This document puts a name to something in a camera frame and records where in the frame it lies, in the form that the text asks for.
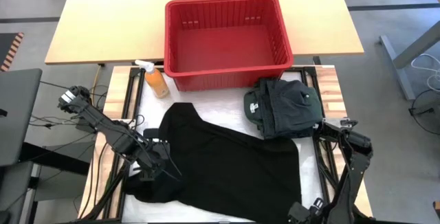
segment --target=spray bottle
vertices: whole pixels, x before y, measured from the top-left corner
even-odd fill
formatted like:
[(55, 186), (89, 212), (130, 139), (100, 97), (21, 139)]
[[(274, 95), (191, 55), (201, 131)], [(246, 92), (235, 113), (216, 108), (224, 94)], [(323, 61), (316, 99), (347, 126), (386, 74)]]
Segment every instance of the spray bottle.
[(154, 68), (154, 63), (144, 62), (143, 60), (136, 60), (135, 64), (145, 69), (145, 81), (146, 83), (148, 83), (148, 85), (150, 85), (156, 97), (163, 98), (168, 95), (170, 90), (166, 85), (162, 73)]

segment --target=white cord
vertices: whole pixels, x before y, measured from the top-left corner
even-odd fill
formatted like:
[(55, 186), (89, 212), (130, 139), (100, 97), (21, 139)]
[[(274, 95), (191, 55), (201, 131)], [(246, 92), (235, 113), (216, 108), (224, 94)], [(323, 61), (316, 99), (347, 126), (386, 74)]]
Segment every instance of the white cord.
[(437, 59), (437, 58), (435, 58), (434, 56), (431, 56), (430, 54), (420, 54), (420, 56), (414, 58), (414, 60), (412, 60), (412, 62), (411, 62), (411, 67), (413, 67), (413, 68), (415, 68), (415, 69), (423, 69), (423, 70), (428, 70), (428, 71), (433, 71), (433, 72), (434, 72), (433, 75), (431, 75), (430, 77), (428, 77), (428, 79), (426, 79), (426, 84), (427, 84), (427, 86), (428, 86), (431, 90), (440, 93), (440, 90), (438, 90), (438, 89), (436, 89), (435, 87), (431, 86), (431, 84), (429, 83), (431, 78), (434, 78), (437, 82), (440, 82), (440, 68), (439, 68), (439, 69), (430, 69), (430, 68), (426, 68), (426, 67), (418, 67), (418, 66), (414, 66), (414, 62), (415, 62), (418, 58), (420, 58), (421, 56), (427, 56), (427, 57), (430, 57), (430, 58), (436, 60), (436, 61), (438, 62), (438, 64), (439, 64), (439, 67), (440, 67), (440, 60)]

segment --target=black t-shirt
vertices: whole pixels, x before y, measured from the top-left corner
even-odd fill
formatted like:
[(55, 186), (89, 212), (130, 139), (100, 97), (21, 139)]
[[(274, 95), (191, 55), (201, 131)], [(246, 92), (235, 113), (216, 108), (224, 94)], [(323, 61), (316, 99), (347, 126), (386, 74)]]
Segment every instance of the black t-shirt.
[(152, 182), (130, 178), (125, 191), (140, 201), (178, 200), (270, 224), (287, 223), (289, 208), (301, 202), (298, 149), (291, 139), (261, 140), (204, 122), (191, 103), (167, 110), (159, 137), (170, 143), (181, 175), (168, 161)]

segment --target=metal stand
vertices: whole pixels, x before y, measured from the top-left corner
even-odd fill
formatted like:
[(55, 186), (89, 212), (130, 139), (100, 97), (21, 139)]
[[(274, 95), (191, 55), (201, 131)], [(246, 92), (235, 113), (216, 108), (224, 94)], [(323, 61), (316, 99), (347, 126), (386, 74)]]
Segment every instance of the metal stand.
[(400, 87), (404, 92), (407, 100), (414, 100), (414, 91), (411, 88), (408, 76), (404, 71), (404, 67), (410, 64), (416, 57), (424, 53), (427, 49), (432, 47), (435, 43), (440, 41), (440, 21), (432, 26), (425, 34), (418, 38), (401, 54), (397, 55), (391, 45), (388, 37), (383, 35), (379, 37), (380, 43), (384, 46), (388, 58), (393, 62), (393, 69), (397, 75)]
[(87, 176), (90, 167), (89, 163), (83, 162), (82, 160), (52, 152), (27, 142), (23, 142), (20, 161), (32, 161), (42, 166), (49, 166), (84, 176)]

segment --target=black cloth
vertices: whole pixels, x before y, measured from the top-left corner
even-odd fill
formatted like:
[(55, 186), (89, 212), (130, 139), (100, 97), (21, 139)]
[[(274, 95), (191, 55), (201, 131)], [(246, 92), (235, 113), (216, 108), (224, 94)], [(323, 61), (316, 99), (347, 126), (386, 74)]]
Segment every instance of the black cloth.
[(322, 121), (316, 90), (299, 80), (261, 78), (244, 96), (246, 117), (258, 126), (261, 135), (308, 137), (313, 125)]
[(258, 223), (287, 223), (301, 202), (298, 149), (291, 139), (261, 140), (204, 122), (191, 103), (167, 110), (159, 138), (170, 143), (169, 162), (152, 182), (129, 178), (125, 191), (146, 202), (178, 200), (203, 210)]

